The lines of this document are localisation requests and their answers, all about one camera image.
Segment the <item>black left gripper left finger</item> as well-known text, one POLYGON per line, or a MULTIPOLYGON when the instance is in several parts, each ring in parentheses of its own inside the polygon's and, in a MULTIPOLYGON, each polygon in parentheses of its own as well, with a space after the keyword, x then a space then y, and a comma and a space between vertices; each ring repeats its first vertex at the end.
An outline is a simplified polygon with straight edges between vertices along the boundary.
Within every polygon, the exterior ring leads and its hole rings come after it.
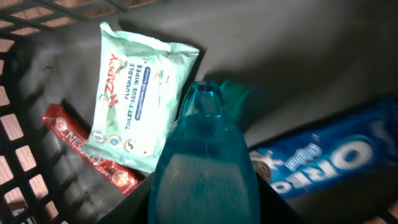
POLYGON ((148 204, 154 173, 148 175, 122 202, 98 224, 148 224, 148 204))

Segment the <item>mint green wipes pack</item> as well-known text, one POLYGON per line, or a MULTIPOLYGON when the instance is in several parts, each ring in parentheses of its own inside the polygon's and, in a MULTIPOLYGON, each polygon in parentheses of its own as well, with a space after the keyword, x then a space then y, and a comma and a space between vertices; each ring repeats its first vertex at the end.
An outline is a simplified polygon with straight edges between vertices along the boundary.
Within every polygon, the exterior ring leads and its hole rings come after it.
POLYGON ((155 170, 200 51, 100 24, 101 63, 85 154, 155 170))

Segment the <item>teal sanitizer bottle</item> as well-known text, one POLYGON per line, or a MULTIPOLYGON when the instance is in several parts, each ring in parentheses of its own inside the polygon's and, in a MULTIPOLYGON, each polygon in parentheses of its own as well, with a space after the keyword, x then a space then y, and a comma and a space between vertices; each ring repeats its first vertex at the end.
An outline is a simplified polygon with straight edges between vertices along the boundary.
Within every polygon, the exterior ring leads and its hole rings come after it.
POLYGON ((220 88, 196 82, 154 172, 149 223, 260 223, 260 196, 243 133, 220 88))

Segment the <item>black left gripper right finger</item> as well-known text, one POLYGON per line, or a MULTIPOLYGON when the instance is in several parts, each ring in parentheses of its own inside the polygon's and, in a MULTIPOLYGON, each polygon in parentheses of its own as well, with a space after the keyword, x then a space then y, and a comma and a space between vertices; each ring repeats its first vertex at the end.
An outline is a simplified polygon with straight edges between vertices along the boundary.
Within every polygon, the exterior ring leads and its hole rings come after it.
POLYGON ((261 204, 261 224, 306 224, 298 213, 256 174, 261 204))

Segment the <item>blue Oreo cookie pack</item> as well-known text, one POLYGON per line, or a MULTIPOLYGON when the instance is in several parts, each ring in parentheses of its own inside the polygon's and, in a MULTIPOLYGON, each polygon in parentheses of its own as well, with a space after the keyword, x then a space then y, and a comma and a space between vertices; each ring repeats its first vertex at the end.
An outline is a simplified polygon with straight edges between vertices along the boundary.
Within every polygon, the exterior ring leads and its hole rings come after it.
POLYGON ((360 173, 397 167, 397 100, 254 147, 256 172, 282 197, 327 188, 360 173))

